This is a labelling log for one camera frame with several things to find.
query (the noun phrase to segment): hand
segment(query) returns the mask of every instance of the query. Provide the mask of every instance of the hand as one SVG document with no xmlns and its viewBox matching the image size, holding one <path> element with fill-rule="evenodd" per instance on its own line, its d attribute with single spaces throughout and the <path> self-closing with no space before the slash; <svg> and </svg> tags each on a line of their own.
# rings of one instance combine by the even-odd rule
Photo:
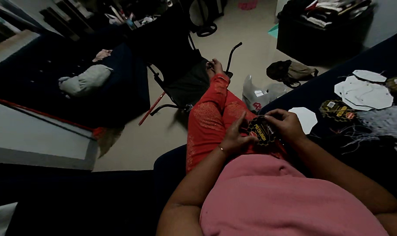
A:
<svg viewBox="0 0 397 236">
<path fill-rule="evenodd" d="M 307 139 L 302 130 L 301 122 L 299 122 L 298 116 L 295 113 L 276 109 L 267 112 L 265 117 L 269 123 L 277 128 L 286 142 L 295 144 Z"/>
<path fill-rule="evenodd" d="M 219 147 L 223 149 L 227 156 L 239 153 L 241 151 L 241 148 L 248 146 L 248 144 L 252 142 L 258 142 L 257 137 L 242 137 L 239 133 L 240 125 L 243 121 L 246 121 L 244 120 L 245 115 L 246 112 L 244 111 L 241 117 L 239 117 L 238 120 L 232 123 L 232 125 L 226 131 L 225 138 L 223 138 L 222 143 L 219 145 Z"/>
<path fill-rule="evenodd" d="M 225 72 L 223 71 L 222 68 L 222 63 L 220 63 L 220 61 L 218 61 L 216 58 L 213 59 L 212 61 L 208 62 L 209 65 L 213 68 L 213 71 L 216 74 L 222 74 L 222 75 L 226 75 Z"/>
</svg>

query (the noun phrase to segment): red pole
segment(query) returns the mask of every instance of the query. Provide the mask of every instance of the red pole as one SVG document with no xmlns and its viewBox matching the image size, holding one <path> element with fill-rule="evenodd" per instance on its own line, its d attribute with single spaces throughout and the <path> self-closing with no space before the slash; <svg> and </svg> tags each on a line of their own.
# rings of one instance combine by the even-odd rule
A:
<svg viewBox="0 0 397 236">
<path fill-rule="evenodd" d="M 140 126 L 141 124 L 143 124 L 143 121 L 146 120 L 146 117 L 152 112 L 152 110 L 155 108 L 155 106 L 158 104 L 158 102 L 162 99 L 162 97 L 163 97 L 164 95 L 165 95 L 165 92 L 163 92 L 162 95 L 158 98 L 158 100 L 156 100 L 156 102 L 154 103 L 154 105 L 152 105 L 152 106 L 150 107 L 150 109 L 148 110 L 148 112 L 146 113 L 146 115 L 143 116 L 143 119 L 139 122 L 139 126 Z"/>
</svg>

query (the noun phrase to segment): left hand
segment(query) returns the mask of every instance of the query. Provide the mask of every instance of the left hand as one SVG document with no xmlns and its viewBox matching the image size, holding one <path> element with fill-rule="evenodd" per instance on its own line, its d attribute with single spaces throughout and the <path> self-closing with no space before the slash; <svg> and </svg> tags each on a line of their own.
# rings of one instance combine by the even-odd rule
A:
<svg viewBox="0 0 397 236">
<path fill-rule="evenodd" d="M 232 125 L 227 129 L 225 138 L 219 145 L 220 148 L 228 155 L 239 153 L 241 148 L 248 146 L 252 142 L 258 142 L 257 137 L 246 136 L 242 137 L 239 133 L 239 128 L 244 121 L 246 112 L 244 111 L 238 120 L 234 121 Z"/>
</svg>

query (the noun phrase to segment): plastic bag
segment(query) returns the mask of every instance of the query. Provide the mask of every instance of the plastic bag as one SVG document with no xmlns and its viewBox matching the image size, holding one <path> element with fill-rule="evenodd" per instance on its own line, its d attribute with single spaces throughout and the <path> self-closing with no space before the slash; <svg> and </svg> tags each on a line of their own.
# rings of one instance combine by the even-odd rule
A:
<svg viewBox="0 0 397 236">
<path fill-rule="evenodd" d="M 276 98 L 287 93 L 287 87 L 280 83 L 271 83 L 264 88 L 258 88 L 253 85 L 251 75 L 245 78 L 242 100 L 248 109 L 258 114 L 260 110 Z"/>
</svg>

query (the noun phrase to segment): folded clothes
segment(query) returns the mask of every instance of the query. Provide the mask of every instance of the folded clothes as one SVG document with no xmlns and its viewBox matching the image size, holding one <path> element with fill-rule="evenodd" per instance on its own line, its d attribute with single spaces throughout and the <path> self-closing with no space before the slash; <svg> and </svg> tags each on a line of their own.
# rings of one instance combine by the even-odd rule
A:
<svg viewBox="0 0 397 236">
<path fill-rule="evenodd" d="M 314 23 L 314 24 L 316 24 L 318 26 L 321 26 L 323 28 L 325 28 L 328 25 L 332 24 L 332 22 L 325 22 L 325 21 L 322 21 L 320 19 L 316 19 L 314 17 L 306 17 L 305 15 L 301 15 L 301 16 L 302 16 L 302 18 L 306 19 L 307 21 L 309 21 L 311 23 Z"/>
<path fill-rule="evenodd" d="M 325 28 L 359 16 L 371 3 L 371 0 L 316 0 L 308 5 L 301 16 Z"/>
</svg>

